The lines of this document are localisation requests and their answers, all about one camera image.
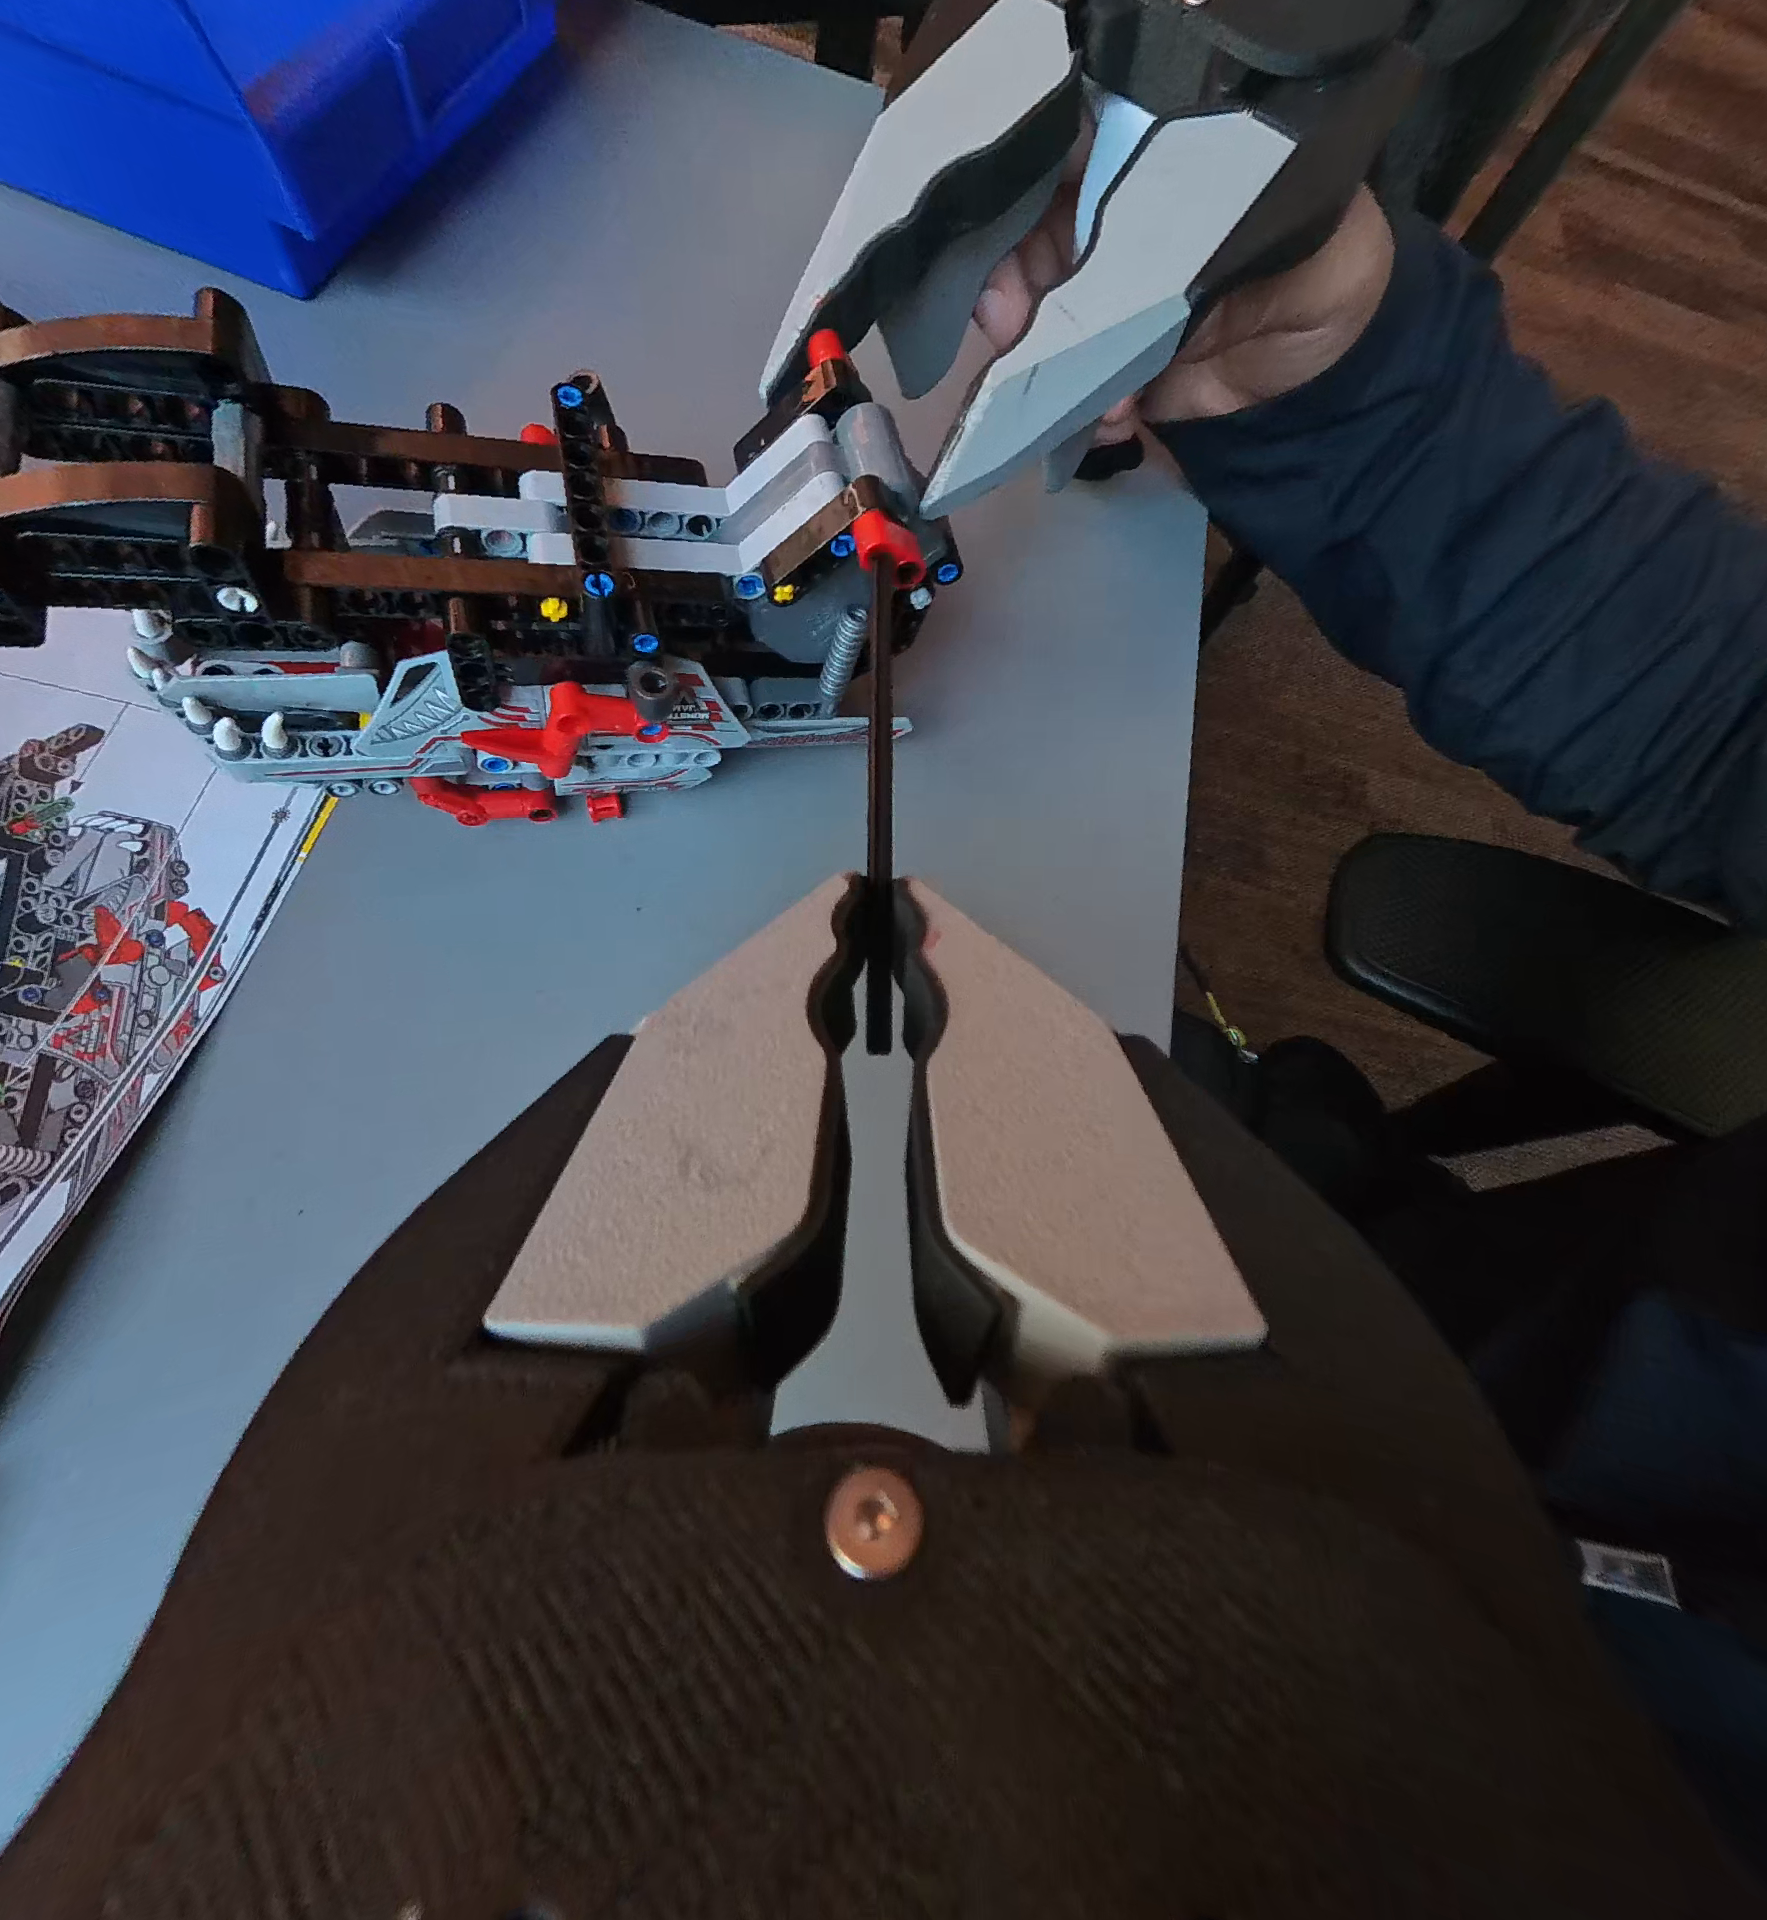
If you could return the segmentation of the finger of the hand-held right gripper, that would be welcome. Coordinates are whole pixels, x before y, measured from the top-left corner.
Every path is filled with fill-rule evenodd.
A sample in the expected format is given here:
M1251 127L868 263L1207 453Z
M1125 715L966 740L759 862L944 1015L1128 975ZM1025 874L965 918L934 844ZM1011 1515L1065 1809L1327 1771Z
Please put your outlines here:
M968 392L923 494L946 515L1038 460L1065 472L1100 420L1170 363L1191 285L1294 156L1259 113L1153 118L1097 96L1071 274Z
M996 263L1049 208L1083 115L1062 4L931 4L766 360L773 403L831 331L880 329L907 399L952 368Z

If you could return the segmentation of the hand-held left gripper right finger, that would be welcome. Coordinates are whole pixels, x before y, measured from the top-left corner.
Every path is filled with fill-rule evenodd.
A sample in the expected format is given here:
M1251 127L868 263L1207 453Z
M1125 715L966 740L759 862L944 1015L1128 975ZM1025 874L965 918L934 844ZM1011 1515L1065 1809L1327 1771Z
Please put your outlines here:
M1260 1349L1265 1314L1106 1020L917 880L899 992L913 1310L952 1404L987 1385L1034 1408L1129 1363Z

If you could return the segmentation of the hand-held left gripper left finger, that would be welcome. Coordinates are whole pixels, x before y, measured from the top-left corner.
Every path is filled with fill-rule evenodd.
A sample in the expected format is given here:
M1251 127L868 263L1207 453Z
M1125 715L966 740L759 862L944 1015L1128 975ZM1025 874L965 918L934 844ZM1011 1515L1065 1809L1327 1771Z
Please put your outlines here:
M840 1304L861 880L834 874L634 1031L488 1336L772 1394Z

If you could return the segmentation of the black lego axle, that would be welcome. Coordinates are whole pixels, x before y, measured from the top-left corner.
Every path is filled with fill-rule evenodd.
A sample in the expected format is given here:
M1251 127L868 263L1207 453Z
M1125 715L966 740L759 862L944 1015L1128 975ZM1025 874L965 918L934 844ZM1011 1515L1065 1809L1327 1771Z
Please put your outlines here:
M866 562L870 611L868 834L864 878L864 1040L873 1060L895 1045L895 556Z

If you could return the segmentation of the black grey lego truck model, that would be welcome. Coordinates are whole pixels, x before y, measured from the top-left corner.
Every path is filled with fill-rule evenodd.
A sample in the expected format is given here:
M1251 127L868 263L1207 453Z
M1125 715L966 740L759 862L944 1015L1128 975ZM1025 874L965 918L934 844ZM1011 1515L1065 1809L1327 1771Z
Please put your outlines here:
M128 613L136 679L213 766L465 830L603 825L739 752L859 742L868 572L785 599L743 575L859 476L918 511L839 336L721 485L638 453L592 370L545 403L514 438L447 401L338 420L269 377L225 292L42 324L0 300L0 652Z

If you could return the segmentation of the person's right forearm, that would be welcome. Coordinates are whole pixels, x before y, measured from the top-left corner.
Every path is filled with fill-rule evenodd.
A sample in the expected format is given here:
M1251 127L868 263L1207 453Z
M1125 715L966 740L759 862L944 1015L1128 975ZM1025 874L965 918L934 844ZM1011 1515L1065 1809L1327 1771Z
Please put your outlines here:
M1767 936L1767 522L1564 403L1425 223L1333 368L1158 438L1441 756Z

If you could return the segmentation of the person's right hand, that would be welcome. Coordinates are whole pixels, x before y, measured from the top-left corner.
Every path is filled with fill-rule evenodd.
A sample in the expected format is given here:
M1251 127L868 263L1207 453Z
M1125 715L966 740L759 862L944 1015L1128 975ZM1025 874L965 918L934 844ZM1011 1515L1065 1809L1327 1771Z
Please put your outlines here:
M1068 276L1076 197L1078 184L1065 179L1040 224L991 269L974 310L991 351L1010 351L1036 301ZM1228 294L1146 392L1106 411L1093 443L1120 444L1160 421L1226 418L1306 385L1359 341L1393 268L1393 229L1362 186L1320 252Z

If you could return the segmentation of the black office chair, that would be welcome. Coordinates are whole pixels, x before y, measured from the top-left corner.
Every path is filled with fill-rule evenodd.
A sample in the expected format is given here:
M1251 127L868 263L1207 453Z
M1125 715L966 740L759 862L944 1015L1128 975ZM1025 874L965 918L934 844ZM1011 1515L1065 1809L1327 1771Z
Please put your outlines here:
M1378 834L1327 889L1350 987L1483 1055L1394 1117L1469 1154L1615 1127L1719 1138L1767 1115L1767 943L1585 869Z

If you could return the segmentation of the open instruction booklet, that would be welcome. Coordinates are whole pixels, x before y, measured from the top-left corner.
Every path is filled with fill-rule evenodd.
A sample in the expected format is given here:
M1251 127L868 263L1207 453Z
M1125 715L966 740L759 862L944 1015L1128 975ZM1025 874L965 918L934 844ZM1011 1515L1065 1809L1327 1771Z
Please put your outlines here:
M218 771L128 613L0 652L0 1336L219 1017L328 818Z

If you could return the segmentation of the blue plastic bin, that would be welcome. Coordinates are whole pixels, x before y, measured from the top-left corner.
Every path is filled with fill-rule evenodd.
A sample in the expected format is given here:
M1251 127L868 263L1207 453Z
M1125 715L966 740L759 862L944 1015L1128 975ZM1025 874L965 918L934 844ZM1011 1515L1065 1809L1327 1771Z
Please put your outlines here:
M0 184L308 298L555 37L538 3L0 3Z

